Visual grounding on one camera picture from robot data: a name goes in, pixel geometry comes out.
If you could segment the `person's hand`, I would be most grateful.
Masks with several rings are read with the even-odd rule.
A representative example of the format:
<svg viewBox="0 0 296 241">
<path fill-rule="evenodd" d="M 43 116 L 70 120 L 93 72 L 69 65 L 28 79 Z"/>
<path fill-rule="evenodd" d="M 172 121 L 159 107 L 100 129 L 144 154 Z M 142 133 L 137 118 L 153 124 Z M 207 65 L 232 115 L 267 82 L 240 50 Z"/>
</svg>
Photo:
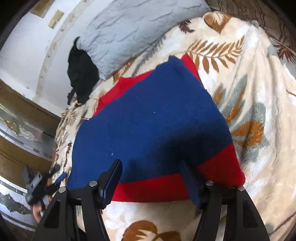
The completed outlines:
<svg viewBox="0 0 296 241">
<path fill-rule="evenodd" d="M 33 205 L 32 207 L 33 216 L 37 223 L 40 223 L 42 219 L 41 212 L 43 212 L 43 208 L 41 205 Z"/>
</svg>

